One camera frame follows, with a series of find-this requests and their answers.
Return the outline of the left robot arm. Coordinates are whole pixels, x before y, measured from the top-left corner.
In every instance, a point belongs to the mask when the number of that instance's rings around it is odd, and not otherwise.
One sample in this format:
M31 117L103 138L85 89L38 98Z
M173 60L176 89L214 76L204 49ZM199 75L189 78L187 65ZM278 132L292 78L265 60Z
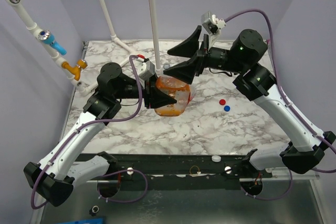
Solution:
M74 188L93 178L112 179L122 171L118 160L111 154L100 152L92 159L75 165L77 157L88 143L115 118L121 110L121 100L137 99L138 107L157 109L175 104L176 100L160 91L151 75L145 85L140 78L130 78L119 64L105 64L97 77L98 86L88 99L76 123L57 146L38 163L29 162L24 168L32 194L41 195L54 207L62 205Z

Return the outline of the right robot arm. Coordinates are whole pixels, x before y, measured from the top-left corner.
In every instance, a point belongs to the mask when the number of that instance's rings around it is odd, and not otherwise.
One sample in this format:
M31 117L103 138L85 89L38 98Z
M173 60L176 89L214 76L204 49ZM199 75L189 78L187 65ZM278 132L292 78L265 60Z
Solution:
M266 168L286 167L297 174L314 169L324 157L324 152L335 141L335 134L323 131L305 116L277 86L276 77L259 64L268 49L259 32L244 29L229 50L210 45L209 35L199 42L202 28L183 42L168 50L168 55L186 57L163 73L187 84L205 68L235 73L236 89L248 100L266 111L289 137L290 142L268 150L251 150L243 159L242 173L255 177Z

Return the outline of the blue bottle cap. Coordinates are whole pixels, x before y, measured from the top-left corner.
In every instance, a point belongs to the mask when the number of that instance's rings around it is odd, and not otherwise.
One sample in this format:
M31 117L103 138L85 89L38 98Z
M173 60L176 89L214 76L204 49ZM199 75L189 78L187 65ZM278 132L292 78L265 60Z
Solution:
M230 106L229 105L224 106L224 111L226 112L230 111Z

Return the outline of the crushed bottle orange label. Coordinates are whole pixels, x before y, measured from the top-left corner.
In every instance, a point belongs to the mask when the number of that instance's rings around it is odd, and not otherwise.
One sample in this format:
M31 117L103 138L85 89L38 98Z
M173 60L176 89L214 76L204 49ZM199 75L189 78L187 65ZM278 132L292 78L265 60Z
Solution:
M195 87L173 77L160 76L156 83L156 87L163 93L169 95L176 100L175 104L169 104L154 109L159 116L179 116L188 104L195 97Z

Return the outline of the clear bottle blue label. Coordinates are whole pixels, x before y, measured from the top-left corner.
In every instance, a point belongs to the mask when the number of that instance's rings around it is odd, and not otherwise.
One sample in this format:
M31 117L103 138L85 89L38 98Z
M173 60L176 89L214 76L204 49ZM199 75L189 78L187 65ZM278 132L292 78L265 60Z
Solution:
M167 62L163 65L163 69L168 69L169 67L170 67L170 64Z

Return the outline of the red bottle cap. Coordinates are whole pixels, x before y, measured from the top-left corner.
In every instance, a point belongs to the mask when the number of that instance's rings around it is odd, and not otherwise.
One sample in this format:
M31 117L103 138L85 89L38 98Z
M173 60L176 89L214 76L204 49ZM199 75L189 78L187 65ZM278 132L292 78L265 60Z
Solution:
M219 103L220 103L220 105L225 105L226 104L226 100L225 99L220 99Z

